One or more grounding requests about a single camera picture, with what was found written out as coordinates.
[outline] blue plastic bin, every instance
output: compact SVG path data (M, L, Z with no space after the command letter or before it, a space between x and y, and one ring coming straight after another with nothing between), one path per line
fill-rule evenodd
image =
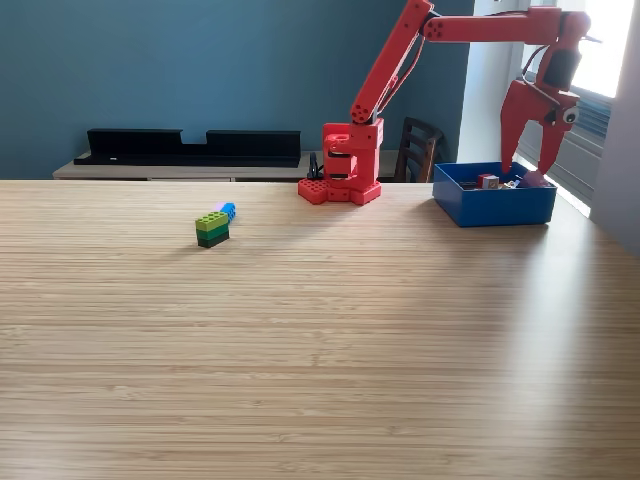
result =
M433 196L460 227L548 223L558 190L553 185L509 190L464 190L459 185L477 182L485 173L500 177L501 183L510 182L528 171L519 163L507 175L500 163L441 163L435 166Z

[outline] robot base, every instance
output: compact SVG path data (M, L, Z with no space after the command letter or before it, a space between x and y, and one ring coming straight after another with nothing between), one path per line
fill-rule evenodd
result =
M382 185L375 182L364 192L346 188L333 188L325 180L304 179L298 183L298 194L314 205L325 202L351 202L366 205L382 194Z

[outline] white wall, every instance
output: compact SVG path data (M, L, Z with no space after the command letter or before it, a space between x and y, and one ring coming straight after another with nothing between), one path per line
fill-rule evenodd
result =
M519 10L520 0L476 0L474 15ZM500 111L518 65L513 65L512 43L474 43L469 52L458 162L500 161Z
M640 255L640 4L631 20L591 218Z

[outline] blue wall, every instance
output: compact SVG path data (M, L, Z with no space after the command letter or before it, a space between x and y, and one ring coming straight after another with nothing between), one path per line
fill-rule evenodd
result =
M187 142L208 129L294 129L319 149L325 122L348 121L405 3L1 0L0 177L51 178L94 127L183 128ZM442 3L473 11L473 0ZM406 115L457 145L466 52L425 52L385 112L386 148Z

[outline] stacked lego bricks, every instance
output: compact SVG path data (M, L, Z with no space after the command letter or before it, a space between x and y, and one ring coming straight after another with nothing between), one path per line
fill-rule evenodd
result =
M229 240L229 224L236 218L236 206L233 203L219 203L215 212L196 220L198 245L213 248Z

